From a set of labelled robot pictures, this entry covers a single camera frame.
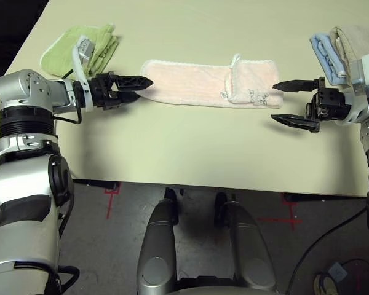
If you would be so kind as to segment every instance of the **green towel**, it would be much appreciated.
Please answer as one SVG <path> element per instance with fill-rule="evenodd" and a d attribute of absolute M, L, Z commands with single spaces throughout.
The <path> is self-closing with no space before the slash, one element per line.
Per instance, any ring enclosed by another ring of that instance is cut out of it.
<path fill-rule="evenodd" d="M 92 26 L 74 26 L 59 37 L 42 55 L 41 68 L 49 74 L 63 77 L 73 68 L 71 51 L 81 35 L 87 36 L 94 44 L 94 52 L 87 66 L 84 68 L 86 77 L 94 77 L 101 73 L 112 57 L 118 41 L 112 35 L 114 25 L 101 28 Z"/>

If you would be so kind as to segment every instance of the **towel label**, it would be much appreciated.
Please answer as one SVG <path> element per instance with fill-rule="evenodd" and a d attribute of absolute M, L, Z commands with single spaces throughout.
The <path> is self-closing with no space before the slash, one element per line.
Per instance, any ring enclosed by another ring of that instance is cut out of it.
<path fill-rule="evenodd" d="M 227 99 L 228 99 L 227 92 L 222 91 L 222 92 L 220 92 L 220 95 L 221 95 L 221 98 L 222 98 L 222 99 L 224 99 L 224 100 L 227 100 Z"/>
<path fill-rule="evenodd" d="M 266 98 L 269 96 L 268 93 L 261 89 L 249 89 L 248 92 L 250 94 L 250 102 L 255 106 L 267 105 Z"/>

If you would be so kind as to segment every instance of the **beige towel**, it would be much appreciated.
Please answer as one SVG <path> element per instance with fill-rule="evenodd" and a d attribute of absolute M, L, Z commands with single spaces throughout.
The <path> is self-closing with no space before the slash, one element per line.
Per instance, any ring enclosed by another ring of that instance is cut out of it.
<path fill-rule="evenodd" d="M 369 54 L 369 28 L 362 26 L 336 26 L 330 31 L 333 48 L 339 54 L 351 85 L 350 62 Z"/>
<path fill-rule="evenodd" d="M 148 60 L 141 75 L 153 85 L 137 93 L 170 104 L 221 108 L 279 108 L 282 92 L 271 60 L 243 60 L 235 55 L 229 66 L 195 65 Z"/>

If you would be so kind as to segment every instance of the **red tape mark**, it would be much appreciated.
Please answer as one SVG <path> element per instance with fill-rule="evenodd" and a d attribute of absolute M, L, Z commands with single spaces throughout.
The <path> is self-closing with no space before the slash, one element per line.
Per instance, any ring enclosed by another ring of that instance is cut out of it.
<path fill-rule="evenodd" d="M 293 206 L 297 204 L 295 202 L 288 202 L 284 199 L 284 193 L 282 193 L 282 204 L 288 206 L 288 213 L 290 214 L 290 218 L 270 218 L 270 217 L 260 217 L 257 220 L 260 221 L 268 221 L 268 222 L 281 222 L 281 223 L 290 223 L 291 230 L 295 230 L 295 224 L 302 223 L 302 220 L 294 218 Z"/>
<path fill-rule="evenodd" d="M 288 218 L 270 218 L 270 217 L 259 217 L 257 220 L 269 221 L 269 222 L 282 222 L 282 223 L 302 223 L 300 219 L 288 219 Z"/>
<path fill-rule="evenodd" d="M 288 212 L 290 214 L 291 230 L 294 231 L 295 230 L 295 219 L 294 219 L 294 213 L 293 213 L 293 206 L 296 206 L 297 203 L 286 201 L 285 198 L 284 198 L 284 193 L 283 192 L 282 192 L 281 196 L 282 196 L 282 204 L 288 206 Z"/>
<path fill-rule="evenodd" d="M 113 201 L 113 196 L 114 195 L 119 195 L 121 191 L 121 184 L 119 183 L 119 186 L 117 187 L 117 189 L 115 189 L 114 191 L 110 190 L 110 189 L 105 189 L 104 190 L 104 194 L 109 195 L 109 202 L 108 202 L 108 207 L 106 210 L 106 219 L 109 219 L 109 216 L 111 215 L 111 210 L 112 210 L 112 201 Z"/>

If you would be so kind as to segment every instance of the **folded towel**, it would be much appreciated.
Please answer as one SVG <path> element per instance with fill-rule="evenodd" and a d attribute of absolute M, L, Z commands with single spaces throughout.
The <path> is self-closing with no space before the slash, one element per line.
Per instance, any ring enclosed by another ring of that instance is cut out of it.
<path fill-rule="evenodd" d="M 319 33 L 310 38 L 315 55 L 331 85 L 347 84 L 343 62 L 331 44 L 327 34 Z"/>
<path fill-rule="evenodd" d="M 336 26 L 330 31 L 333 48 L 339 54 L 351 85 L 350 63 L 369 54 L 369 28 L 361 26 Z"/>
<path fill-rule="evenodd" d="M 195 65 L 149 60 L 141 75 L 153 85 L 137 93 L 170 104 L 222 108 L 279 108 L 282 92 L 271 60 L 241 60 L 235 55 L 229 66 Z"/>
<path fill-rule="evenodd" d="M 81 35 L 87 36 L 94 44 L 94 52 L 85 66 L 87 77 L 101 73 L 111 59 L 118 41 L 112 35 L 114 25 L 105 25 L 101 28 L 92 26 L 74 26 L 62 34 L 42 55 L 41 68 L 49 74 L 62 77 L 73 68 L 71 51 Z"/>

